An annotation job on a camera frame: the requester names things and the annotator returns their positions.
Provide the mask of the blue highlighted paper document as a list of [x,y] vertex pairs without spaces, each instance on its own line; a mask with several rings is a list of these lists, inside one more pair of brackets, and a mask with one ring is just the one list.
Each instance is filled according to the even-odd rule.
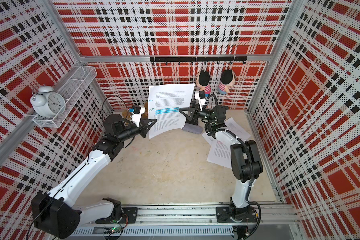
[[190,106],[194,84],[169,84],[149,87],[149,119],[156,119],[149,130],[150,139],[170,130],[181,129],[186,117],[179,112]]

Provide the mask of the yellow highlighted paper document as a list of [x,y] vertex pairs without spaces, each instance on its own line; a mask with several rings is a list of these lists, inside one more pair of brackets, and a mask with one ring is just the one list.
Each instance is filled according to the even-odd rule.
[[[229,118],[225,120],[225,125],[227,126],[228,130],[233,132],[242,140],[249,140],[251,135],[243,129],[240,125],[238,125],[233,118]],[[203,133],[202,137],[207,141],[207,143],[211,146],[214,138],[212,136],[208,136],[207,133]]]

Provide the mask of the pink highlighted paper document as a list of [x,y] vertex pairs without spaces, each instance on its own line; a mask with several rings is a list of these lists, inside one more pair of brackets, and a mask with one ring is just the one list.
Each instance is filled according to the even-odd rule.
[[222,142],[213,140],[207,157],[209,163],[213,163],[228,169],[231,169],[230,149]]

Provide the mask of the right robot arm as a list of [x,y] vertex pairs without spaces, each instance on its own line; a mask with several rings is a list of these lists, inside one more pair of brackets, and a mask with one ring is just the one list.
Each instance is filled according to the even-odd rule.
[[235,208],[243,209],[250,202],[251,189],[263,172],[263,164],[255,141],[244,141],[226,126],[227,106],[219,105],[214,94],[205,95],[204,91],[195,92],[198,104],[194,108],[180,108],[179,112],[190,122],[202,120],[205,133],[221,142],[229,150],[231,170],[237,179],[232,203]]

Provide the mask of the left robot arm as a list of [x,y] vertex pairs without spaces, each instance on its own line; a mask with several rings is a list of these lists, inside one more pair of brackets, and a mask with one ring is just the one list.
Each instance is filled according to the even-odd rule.
[[69,237],[77,227],[100,219],[120,220],[121,202],[104,198],[92,206],[74,208],[74,205],[94,177],[125,148],[126,140],[147,136],[157,119],[137,123],[111,114],[103,122],[104,136],[93,146],[86,159],[60,184],[48,193],[38,193],[31,202],[33,226],[56,238]]

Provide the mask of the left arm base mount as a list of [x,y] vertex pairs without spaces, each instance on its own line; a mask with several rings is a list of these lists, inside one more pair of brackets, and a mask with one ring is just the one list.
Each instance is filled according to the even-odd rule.
[[98,219],[96,224],[134,224],[138,215],[138,208],[117,208],[109,217]]

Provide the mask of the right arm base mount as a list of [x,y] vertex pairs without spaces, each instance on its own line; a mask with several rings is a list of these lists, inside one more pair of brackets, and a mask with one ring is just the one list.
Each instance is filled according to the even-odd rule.
[[234,205],[216,207],[216,216],[218,223],[256,223],[258,220],[255,208],[250,205],[244,208]]

